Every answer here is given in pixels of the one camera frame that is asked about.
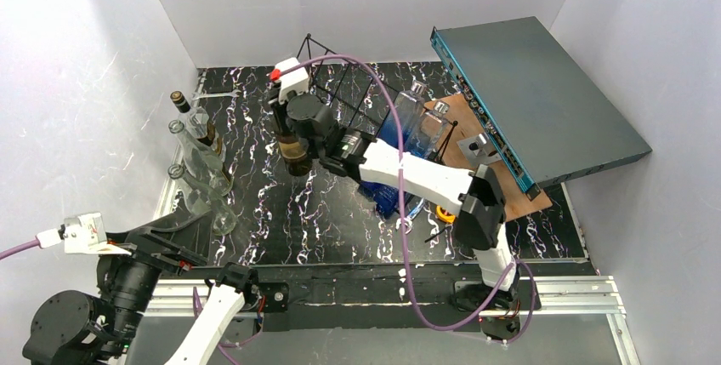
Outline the green wine bottle tan label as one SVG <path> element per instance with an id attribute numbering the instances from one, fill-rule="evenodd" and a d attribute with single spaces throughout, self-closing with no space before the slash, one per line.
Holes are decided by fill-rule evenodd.
<path id="1" fill-rule="evenodd" d="M 287 172 L 296 177 L 305 176 L 312 169 L 312 161 L 308 157 L 306 149 L 299 142 L 283 143 L 277 140 L 281 158 L 283 159 Z"/>

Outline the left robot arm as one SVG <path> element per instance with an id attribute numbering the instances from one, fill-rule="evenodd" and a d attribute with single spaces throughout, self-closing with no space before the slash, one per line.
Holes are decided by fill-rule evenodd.
<path id="1" fill-rule="evenodd" d="M 41 233 L 41 248 L 97 257 L 98 294 L 65 290 L 49 297 L 31 320 L 22 355 L 33 364 L 106 364 L 125 355 L 164 274 L 180 276 L 207 263 L 215 213 L 171 213 L 123 232 L 107 232 L 99 212 L 68 217 Z"/>

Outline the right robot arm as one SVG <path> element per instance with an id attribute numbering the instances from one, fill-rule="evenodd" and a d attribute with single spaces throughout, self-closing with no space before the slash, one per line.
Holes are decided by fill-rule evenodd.
<path id="1" fill-rule="evenodd" d="M 416 157 L 366 132 L 345 127 L 310 93 L 283 93 L 277 85 L 264 94 L 281 154 L 290 174 L 303 176 L 318 162 L 327 171 L 361 183 L 393 186 L 422 197 L 455 216 L 453 236 L 472 249 L 485 293 L 495 308 L 518 306 L 519 275 L 506 238 L 506 198 L 495 172 L 452 168 Z"/>

